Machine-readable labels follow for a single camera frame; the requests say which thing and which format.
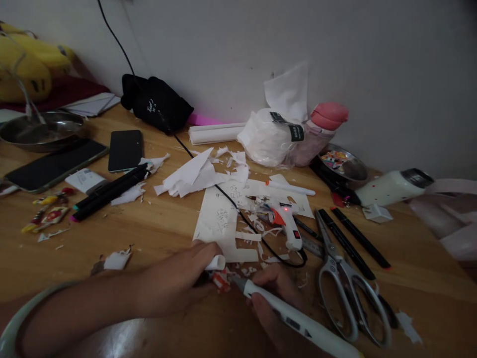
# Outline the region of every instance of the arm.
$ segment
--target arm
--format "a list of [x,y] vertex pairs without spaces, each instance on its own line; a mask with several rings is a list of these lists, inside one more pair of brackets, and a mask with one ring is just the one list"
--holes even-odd
[[[215,255],[215,243],[199,242],[139,272],[95,277],[41,302],[23,323],[18,346],[23,357],[48,357],[79,339],[133,318],[162,317],[185,309],[216,290],[192,288]],[[0,330],[31,297],[0,307]]]
[[[293,284],[290,276],[280,265],[272,264],[265,270],[257,272],[252,281],[257,286],[262,286],[299,311],[304,312],[305,302],[302,295]],[[254,293],[251,300],[247,299],[247,305],[258,318],[267,336],[282,358],[332,357],[301,334],[282,323],[267,300],[259,293]]]

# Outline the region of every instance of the yellow plush toy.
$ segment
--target yellow plush toy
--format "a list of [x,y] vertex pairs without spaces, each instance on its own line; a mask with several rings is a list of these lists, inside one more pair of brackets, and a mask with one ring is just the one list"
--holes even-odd
[[0,102],[25,103],[15,75],[30,99],[48,98],[52,79],[68,74],[75,53],[64,45],[51,45],[0,21]]

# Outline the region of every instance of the black pouch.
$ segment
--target black pouch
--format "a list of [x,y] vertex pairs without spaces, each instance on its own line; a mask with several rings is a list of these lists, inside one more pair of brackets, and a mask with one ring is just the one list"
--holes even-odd
[[146,80],[136,76],[136,80],[133,75],[123,75],[123,107],[166,134],[182,129],[194,107],[157,77]]

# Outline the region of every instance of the smartphone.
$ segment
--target smartphone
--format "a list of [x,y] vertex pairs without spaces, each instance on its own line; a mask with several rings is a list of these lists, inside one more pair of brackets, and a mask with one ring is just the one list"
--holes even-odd
[[24,191],[38,194],[107,153],[108,147],[82,138],[8,173],[5,179]]
[[137,167],[143,155],[143,134],[140,130],[111,132],[108,163],[110,173]]

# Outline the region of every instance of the silver scissors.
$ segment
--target silver scissors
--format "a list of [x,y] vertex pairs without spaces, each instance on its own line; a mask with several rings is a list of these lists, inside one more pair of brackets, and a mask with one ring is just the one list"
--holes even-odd
[[[318,284],[321,296],[323,298],[323,303],[328,313],[328,316],[332,320],[334,326],[338,332],[349,342],[354,342],[358,339],[358,324],[370,338],[371,340],[381,348],[389,347],[391,345],[391,327],[389,325],[388,317],[385,313],[382,303],[379,301],[378,296],[374,292],[373,288],[369,283],[358,274],[346,261],[343,257],[340,256],[336,246],[331,242],[331,239],[326,230],[325,224],[322,217],[320,216],[318,210],[315,209],[315,219],[317,225],[323,236],[323,248],[324,248],[324,265],[319,271]],[[351,332],[346,333],[343,330],[343,326],[333,318],[329,308],[326,305],[326,300],[323,295],[322,287],[322,278],[324,274],[329,274],[333,278],[336,286],[338,288],[338,293],[341,298],[341,301],[346,310],[346,315],[348,316]],[[363,312],[363,307],[358,298],[356,292],[356,286],[358,286],[362,292],[365,294],[367,300],[373,305],[379,317],[383,323],[384,336],[382,339],[376,338],[371,329],[368,326],[368,320],[365,313]]]

